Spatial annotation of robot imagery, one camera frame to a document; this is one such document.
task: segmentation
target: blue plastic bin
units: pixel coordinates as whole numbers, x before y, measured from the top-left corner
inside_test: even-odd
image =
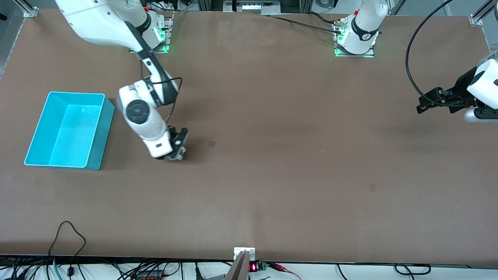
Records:
[[[102,93],[50,92],[24,164],[99,170],[113,114]]]

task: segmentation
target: brown tabletop surface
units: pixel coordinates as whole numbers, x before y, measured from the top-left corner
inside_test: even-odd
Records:
[[[47,93],[114,101],[139,62],[41,10],[0,81],[0,253],[44,254],[70,220],[83,255],[230,259],[249,246],[282,261],[498,265],[498,128],[417,114],[404,55],[421,21],[388,16],[376,57],[362,59],[282,20],[188,13],[158,55],[184,78],[170,124],[190,129],[185,159],[150,158],[116,110],[92,172],[24,166]],[[413,45],[413,77],[449,88],[487,52],[466,17],[436,17]],[[54,254],[81,245],[69,227],[59,241]]]

